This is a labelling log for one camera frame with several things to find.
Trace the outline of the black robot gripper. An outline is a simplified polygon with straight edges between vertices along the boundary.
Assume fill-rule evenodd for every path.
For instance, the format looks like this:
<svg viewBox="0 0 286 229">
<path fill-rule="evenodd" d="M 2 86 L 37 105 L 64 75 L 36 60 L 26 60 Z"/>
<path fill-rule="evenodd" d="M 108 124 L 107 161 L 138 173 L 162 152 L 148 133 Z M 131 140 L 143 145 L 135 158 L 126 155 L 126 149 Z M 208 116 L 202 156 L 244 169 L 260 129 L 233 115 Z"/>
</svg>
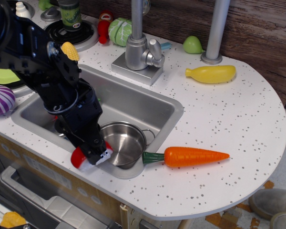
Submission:
<svg viewBox="0 0 286 229">
<path fill-rule="evenodd" d="M 98 125 L 101 105 L 95 90 L 85 80 L 78 81 L 75 96 L 68 107 L 45 104 L 44 108 L 58 116 L 57 131 L 64 133 L 75 147 L 80 146 L 90 164 L 99 165 L 110 158 L 110 145 L 106 141 L 103 144 Z"/>
</svg>

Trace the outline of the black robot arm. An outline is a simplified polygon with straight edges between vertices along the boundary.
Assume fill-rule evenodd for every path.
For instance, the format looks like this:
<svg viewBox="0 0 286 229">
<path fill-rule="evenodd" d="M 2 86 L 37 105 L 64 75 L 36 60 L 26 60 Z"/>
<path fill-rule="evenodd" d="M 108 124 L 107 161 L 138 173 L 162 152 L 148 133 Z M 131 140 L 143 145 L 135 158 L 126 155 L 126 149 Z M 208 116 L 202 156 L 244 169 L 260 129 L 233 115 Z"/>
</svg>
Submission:
<svg viewBox="0 0 286 229">
<path fill-rule="evenodd" d="M 15 15 L 4 0 L 0 0 L 0 69 L 12 70 L 40 96 L 44 109 L 57 116 L 57 132 L 91 165 L 110 158 L 98 125 L 101 105 L 94 89 L 79 77 L 77 62 L 45 30 Z"/>
</svg>

